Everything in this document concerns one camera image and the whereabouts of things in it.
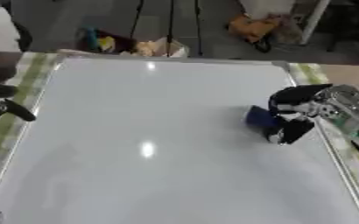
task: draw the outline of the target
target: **white surface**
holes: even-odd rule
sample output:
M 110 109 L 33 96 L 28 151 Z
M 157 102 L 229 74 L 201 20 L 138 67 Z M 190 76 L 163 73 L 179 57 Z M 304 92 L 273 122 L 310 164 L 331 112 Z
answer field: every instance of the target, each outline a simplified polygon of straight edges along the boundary
M 269 14 L 290 14 L 295 0 L 240 0 L 240 3 L 251 18 L 262 19 Z
M 356 224 L 312 132 L 245 129 L 286 86 L 274 66 L 67 59 L 0 185 L 6 224 Z

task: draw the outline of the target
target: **green checkered tablecloth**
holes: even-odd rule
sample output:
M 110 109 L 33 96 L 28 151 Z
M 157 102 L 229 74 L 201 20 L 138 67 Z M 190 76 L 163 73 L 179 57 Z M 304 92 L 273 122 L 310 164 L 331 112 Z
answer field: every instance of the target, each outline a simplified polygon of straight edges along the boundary
M 57 58 L 58 54 L 55 53 L 24 53 L 17 65 L 17 74 L 6 82 L 18 87 L 18 93 L 12 100 L 33 109 Z M 25 126 L 26 122 L 14 115 L 0 118 L 0 167 L 4 165 Z
M 49 78 L 49 72 L 61 58 L 63 57 L 54 53 L 25 53 L 18 63 L 17 75 L 7 82 L 19 89 L 13 100 L 33 109 Z M 290 72 L 299 84 L 329 83 L 327 76 L 317 64 L 290 64 Z M 359 153 L 335 127 L 327 122 L 323 122 L 322 126 L 359 184 Z M 0 167 L 4 165 L 25 127 L 26 123 L 13 115 L 1 117 Z

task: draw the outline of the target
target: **yellow object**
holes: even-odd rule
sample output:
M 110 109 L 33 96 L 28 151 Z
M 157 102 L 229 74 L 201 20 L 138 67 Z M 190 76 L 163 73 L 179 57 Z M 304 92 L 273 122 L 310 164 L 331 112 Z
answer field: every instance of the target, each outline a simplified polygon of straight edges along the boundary
M 104 52 L 111 52 L 116 49 L 116 40 L 112 37 L 99 38 L 98 44 Z

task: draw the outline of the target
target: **blue eraser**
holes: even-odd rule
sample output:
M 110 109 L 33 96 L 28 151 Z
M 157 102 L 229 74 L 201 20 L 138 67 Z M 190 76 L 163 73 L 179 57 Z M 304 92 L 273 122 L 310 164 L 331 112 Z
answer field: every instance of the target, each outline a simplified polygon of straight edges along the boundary
M 270 112 L 258 106 L 252 106 L 250 108 L 244 121 L 251 126 L 260 128 L 261 130 L 276 127 L 275 119 Z

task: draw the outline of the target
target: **floor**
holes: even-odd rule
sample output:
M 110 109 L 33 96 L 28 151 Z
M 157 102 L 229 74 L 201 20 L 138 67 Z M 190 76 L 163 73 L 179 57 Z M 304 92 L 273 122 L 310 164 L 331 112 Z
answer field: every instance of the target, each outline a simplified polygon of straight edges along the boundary
M 93 26 L 128 37 L 139 0 L 12 0 L 12 16 L 32 33 L 32 51 L 72 48 L 78 28 Z M 236 0 L 200 0 L 204 58 L 240 60 L 286 60 L 323 64 L 359 64 L 359 46 L 341 43 L 326 52 L 327 35 L 316 34 L 307 46 L 276 47 L 269 53 L 256 51 L 229 34 L 224 25 L 241 13 Z M 145 0 L 137 25 L 137 40 L 156 40 L 167 35 L 169 0 Z M 198 57 L 194 0 L 177 0 L 174 38 L 190 47 Z

